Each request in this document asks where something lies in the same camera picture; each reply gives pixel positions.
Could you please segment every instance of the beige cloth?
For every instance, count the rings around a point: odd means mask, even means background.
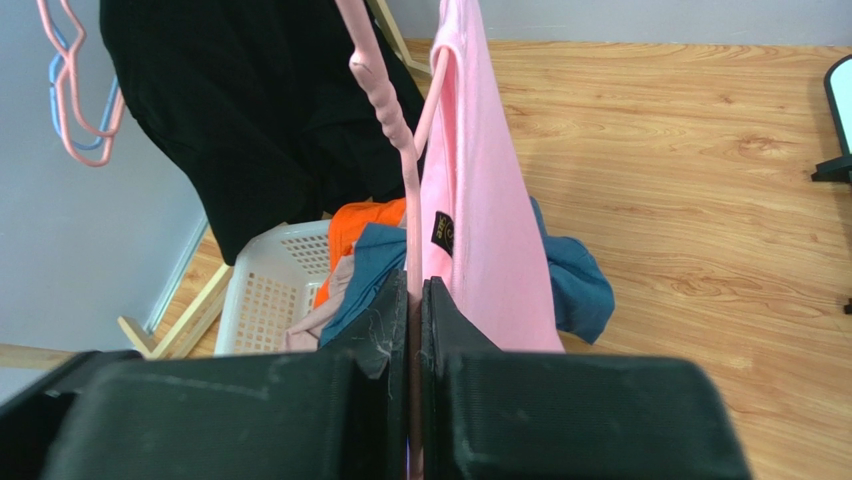
[[[334,269],[334,272],[329,278],[328,300],[298,323],[284,331],[284,343],[281,345],[282,352],[315,352],[319,348],[319,338],[322,329],[328,325],[328,322],[340,310],[343,297],[346,295],[346,287],[349,286],[349,281],[352,280],[354,273],[355,255],[341,257],[337,263],[337,268]]]

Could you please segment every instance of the pink t-shirt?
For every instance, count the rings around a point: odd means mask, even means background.
[[[442,0],[432,66],[450,51],[423,173],[423,278],[504,350],[564,352],[547,259],[476,0]]]

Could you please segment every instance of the light gray wall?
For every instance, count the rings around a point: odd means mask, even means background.
[[[388,0],[406,38],[433,38],[440,0]],[[480,0],[500,40],[852,45],[852,0]]]
[[[72,4],[89,32],[81,56],[81,98],[90,121],[98,123],[114,72],[98,31],[98,2]],[[61,16],[60,8],[52,11]],[[59,350],[130,347],[116,318],[146,322],[159,313],[170,278],[179,274],[203,228],[203,211],[185,176],[129,113],[109,165],[85,167],[65,153],[48,108],[53,53],[35,2],[4,2],[0,343]],[[35,375],[0,370],[0,398]]]

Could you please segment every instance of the wooden floor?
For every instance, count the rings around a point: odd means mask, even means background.
[[[852,478],[852,192],[809,180],[840,153],[822,78],[852,48],[491,52],[550,233],[585,242],[615,288],[598,344],[566,348],[691,359],[758,478]],[[218,262],[208,236],[160,336]]]

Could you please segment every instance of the orange clothing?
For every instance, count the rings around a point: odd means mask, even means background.
[[[380,223],[396,227],[405,216],[405,199],[400,198],[388,203],[360,202],[344,205],[331,217],[328,227],[328,250],[331,272],[337,268],[337,262],[346,255],[355,253],[353,244],[361,238],[368,223]],[[317,292],[314,308],[328,300],[328,279]]]

